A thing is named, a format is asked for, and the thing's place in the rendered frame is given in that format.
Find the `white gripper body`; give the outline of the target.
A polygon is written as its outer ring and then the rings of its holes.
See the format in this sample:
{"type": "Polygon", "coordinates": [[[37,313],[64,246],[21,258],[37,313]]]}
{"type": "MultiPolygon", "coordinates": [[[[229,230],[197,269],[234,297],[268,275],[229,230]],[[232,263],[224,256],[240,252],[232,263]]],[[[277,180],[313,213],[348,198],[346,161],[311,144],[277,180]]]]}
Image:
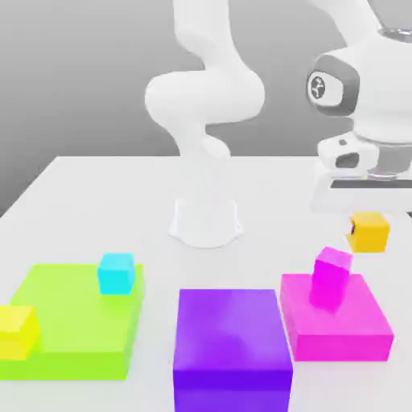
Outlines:
{"type": "Polygon", "coordinates": [[[312,171],[311,207],[317,212],[352,214],[412,212],[412,168],[393,179],[373,179],[325,168],[312,171]]]}

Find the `small orange cube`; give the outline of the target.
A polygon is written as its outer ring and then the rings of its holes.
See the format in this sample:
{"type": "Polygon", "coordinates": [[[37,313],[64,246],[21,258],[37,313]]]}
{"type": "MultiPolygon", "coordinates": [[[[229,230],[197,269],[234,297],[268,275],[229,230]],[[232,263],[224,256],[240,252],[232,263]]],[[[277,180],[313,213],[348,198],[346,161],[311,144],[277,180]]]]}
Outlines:
{"type": "Polygon", "coordinates": [[[383,253],[389,236],[389,223],[379,212],[354,212],[350,217],[348,243],[354,253],[383,253]]]}

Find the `small magenta cube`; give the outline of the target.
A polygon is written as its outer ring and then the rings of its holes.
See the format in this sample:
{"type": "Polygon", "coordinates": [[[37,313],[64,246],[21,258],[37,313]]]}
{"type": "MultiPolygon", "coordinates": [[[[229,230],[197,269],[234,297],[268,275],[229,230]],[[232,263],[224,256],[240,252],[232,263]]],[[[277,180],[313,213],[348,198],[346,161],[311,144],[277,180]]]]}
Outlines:
{"type": "Polygon", "coordinates": [[[315,259],[311,276],[311,304],[331,313],[336,312],[344,300],[351,268],[350,253],[324,247],[315,259]]]}

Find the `small cyan cube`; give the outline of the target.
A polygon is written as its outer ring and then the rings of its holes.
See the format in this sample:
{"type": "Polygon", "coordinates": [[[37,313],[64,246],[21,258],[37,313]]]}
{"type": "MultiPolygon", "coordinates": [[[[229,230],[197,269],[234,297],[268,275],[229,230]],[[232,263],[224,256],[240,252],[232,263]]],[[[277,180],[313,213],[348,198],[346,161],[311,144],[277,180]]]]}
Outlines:
{"type": "Polygon", "coordinates": [[[135,282],[132,253],[105,253],[97,267],[102,295],[130,295],[135,282]]]}

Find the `small yellow cube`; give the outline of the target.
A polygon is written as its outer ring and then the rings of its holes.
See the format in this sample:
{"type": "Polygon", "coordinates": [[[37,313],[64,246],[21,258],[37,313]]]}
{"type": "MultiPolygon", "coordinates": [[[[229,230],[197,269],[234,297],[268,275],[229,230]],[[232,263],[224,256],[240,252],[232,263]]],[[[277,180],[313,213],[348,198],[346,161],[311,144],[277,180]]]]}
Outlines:
{"type": "Polygon", "coordinates": [[[33,306],[0,305],[0,361],[24,361],[39,339],[33,306]]]}

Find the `large magenta box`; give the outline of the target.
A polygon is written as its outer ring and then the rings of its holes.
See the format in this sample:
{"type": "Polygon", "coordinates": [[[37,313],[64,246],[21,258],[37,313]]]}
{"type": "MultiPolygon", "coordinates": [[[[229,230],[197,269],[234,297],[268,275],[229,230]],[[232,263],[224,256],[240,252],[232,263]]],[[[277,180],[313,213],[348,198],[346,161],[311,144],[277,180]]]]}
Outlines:
{"type": "Polygon", "coordinates": [[[333,299],[310,274],[283,274],[280,302],[295,361],[387,361],[394,334],[365,279],[333,299]]]}

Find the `large purple box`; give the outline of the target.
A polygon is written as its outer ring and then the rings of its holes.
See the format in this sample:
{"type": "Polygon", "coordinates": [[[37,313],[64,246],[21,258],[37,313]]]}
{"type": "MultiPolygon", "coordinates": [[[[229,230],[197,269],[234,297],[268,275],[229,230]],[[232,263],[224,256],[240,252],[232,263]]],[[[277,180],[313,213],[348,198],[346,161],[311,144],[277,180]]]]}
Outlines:
{"type": "Polygon", "coordinates": [[[293,366],[273,289],[182,289],[175,412],[288,412],[293,366]]]}

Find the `large lime green box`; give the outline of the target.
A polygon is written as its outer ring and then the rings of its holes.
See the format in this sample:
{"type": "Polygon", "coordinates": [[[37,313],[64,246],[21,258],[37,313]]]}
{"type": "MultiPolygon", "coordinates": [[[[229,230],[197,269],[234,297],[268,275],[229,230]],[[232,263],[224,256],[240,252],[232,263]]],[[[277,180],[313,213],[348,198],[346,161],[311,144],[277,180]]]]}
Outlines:
{"type": "Polygon", "coordinates": [[[33,306],[40,336],[26,360],[0,360],[0,381],[126,379],[144,296],[143,266],[130,295],[103,295],[94,264],[37,264],[11,304],[33,306]]]}

